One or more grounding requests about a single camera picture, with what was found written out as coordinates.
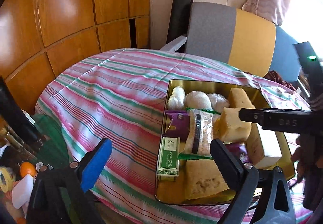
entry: table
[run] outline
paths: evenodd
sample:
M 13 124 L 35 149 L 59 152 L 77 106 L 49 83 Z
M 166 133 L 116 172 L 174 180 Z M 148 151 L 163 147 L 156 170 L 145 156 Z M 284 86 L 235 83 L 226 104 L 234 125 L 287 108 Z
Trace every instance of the table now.
M 154 197 L 155 168 L 170 79 L 226 82 L 259 89 L 272 108 L 308 109 L 296 92 L 211 59 L 143 49 L 118 49 L 88 57 L 60 74 L 39 97 L 36 113 L 62 126 L 72 159 L 79 161 L 102 137 L 113 152 L 93 193 L 135 223 L 216 223 L 227 205 L 168 206 Z M 287 136 L 293 151 L 295 136 Z M 302 207 L 302 184 L 292 199 L 298 223 L 311 214 Z M 248 223 L 253 210 L 247 212 Z

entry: bright window light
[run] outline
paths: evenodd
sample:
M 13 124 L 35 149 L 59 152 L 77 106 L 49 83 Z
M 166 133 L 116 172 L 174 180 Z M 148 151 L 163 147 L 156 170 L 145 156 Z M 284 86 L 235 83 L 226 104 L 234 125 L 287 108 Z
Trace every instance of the bright window light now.
M 281 27 L 299 43 L 310 42 L 323 58 L 323 0 L 291 0 Z

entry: purple package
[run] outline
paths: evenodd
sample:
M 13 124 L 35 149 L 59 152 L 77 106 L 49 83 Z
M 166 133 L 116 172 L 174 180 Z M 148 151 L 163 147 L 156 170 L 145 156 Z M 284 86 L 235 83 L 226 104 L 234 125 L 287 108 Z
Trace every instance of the purple package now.
M 166 123 L 166 129 L 163 136 L 179 137 L 181 141 L 186 141 L 190 132 L 190 116 L 186 112 L 178 110 L 167 110 L 165 115 L 171 120 L 169 125 Z
M 244 143 L 231 143 L 226 144 L 225 147 L 236 157 L 238 157 L 242 163 L 250 162 L 247 149 Z

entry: gray cushion panel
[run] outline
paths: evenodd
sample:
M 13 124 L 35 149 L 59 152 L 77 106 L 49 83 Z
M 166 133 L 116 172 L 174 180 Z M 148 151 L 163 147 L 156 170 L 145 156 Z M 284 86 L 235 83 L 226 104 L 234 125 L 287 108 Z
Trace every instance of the gray cushion panel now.
M 236 9 L 210 2 L 191 8 L 185 52 L 227 63 L 235 33 Z

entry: blue gripper pad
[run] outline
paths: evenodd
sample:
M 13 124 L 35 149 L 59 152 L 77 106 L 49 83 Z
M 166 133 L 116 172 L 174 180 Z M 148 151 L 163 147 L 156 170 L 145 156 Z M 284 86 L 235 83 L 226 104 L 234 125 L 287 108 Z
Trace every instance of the blue gripper pad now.
M 112 142 L 111 140 L 107 139 L 106 141 L 104 141 L 99 150 L 94 154 L 93 158 L 90 160 L 90 162 L 82 172 L 81 189 L 84 193 L 94 187 L 95 182 L 101 174 L 111 153 Z

